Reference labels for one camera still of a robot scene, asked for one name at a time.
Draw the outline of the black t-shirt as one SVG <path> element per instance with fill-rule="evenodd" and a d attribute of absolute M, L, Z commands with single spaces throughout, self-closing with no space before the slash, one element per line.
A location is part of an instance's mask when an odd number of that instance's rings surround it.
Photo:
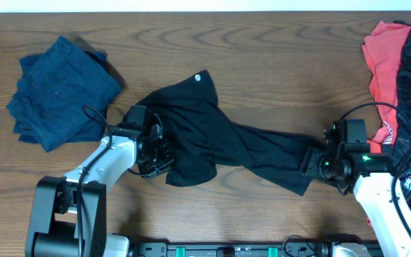
<path fill-rule="evenodd" d="M 151 92 L 139 105 L 157 114 L 173 154 L 166 183 L 177 187 L 209 182 L 217 166 L 242 166 L 256 176 L 303 195 L 311 178 L 301 175 L 308 152 L 323 143 L 302 134 L 268 131 L 231 121 L 218 106 L 206 70 Z"/>

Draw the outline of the red t-shirt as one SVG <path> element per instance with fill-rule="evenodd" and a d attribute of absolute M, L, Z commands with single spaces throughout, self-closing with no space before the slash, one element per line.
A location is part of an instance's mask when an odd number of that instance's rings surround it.
<path fill-rule="evenodd" d="M 372 73 L 370 94 L 378 102 L 377 112 L 382 126 L 369 140 L 372 150 L 393 145 L 397 138 L 397 72 L 401 65 L 402 48 L 411 25 L 379 22 L 369 36 L 364 38 L 362 52 L 367 67 Z"/>

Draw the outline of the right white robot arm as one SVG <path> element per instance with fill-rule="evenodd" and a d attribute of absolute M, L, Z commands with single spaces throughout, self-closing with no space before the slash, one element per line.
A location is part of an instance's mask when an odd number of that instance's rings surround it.
<path fill-rule="evenodd" d="M 300 174 L 353 194 L 364 209 L 384 256 L 411 256 L 411 210 L 390 158 L 367 143 L 309 148 Z"/>

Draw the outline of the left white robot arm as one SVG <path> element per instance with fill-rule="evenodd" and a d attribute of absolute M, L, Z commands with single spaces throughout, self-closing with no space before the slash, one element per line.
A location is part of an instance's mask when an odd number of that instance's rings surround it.
<path fill-rule="evenodd" d="M 37 183 L 26 256 L 130 256 L 130 240 L 107 231 L 108 192 L 133 166 L 138 176 L 150 178 L 172 165 L 168 141 L 161 135 L 120 128 L 104 136 L 75 169 Z"/>

